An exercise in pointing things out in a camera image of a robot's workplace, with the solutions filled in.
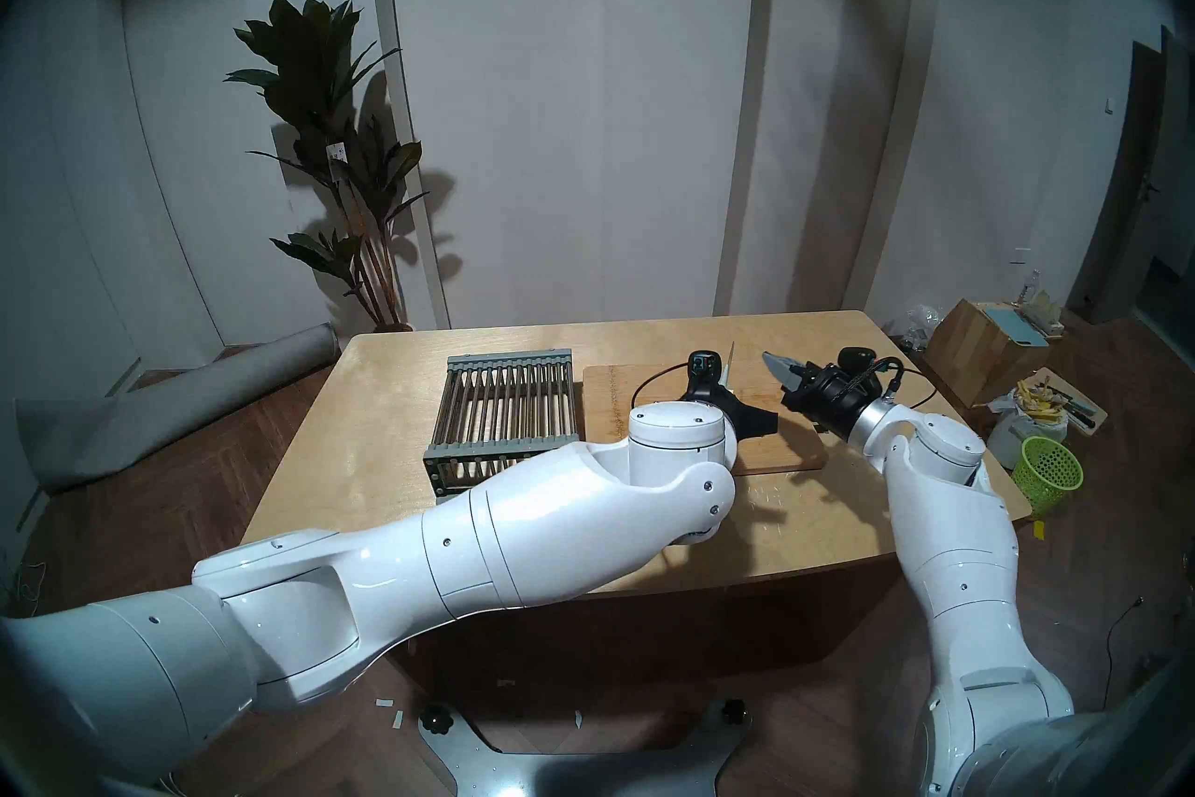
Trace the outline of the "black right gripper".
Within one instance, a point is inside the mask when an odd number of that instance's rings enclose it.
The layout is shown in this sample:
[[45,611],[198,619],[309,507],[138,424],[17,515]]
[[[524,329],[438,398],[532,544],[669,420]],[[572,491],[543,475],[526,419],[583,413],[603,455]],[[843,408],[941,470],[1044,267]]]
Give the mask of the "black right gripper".
[[884,393],[875,374],[856,382],[838,366],[805,366],[770,351],[764,362],[782,385],[783,406],[835,436],[850,436],[862,413]]

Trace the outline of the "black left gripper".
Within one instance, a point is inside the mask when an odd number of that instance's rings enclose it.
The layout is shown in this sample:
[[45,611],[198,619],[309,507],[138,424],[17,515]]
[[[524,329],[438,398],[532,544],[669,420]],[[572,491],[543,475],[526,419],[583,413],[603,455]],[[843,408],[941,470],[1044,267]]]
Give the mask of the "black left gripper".
[[690,387],[681,400],[718,409],[740,441],[779,433],[777,412],[744,404],[727,387]]

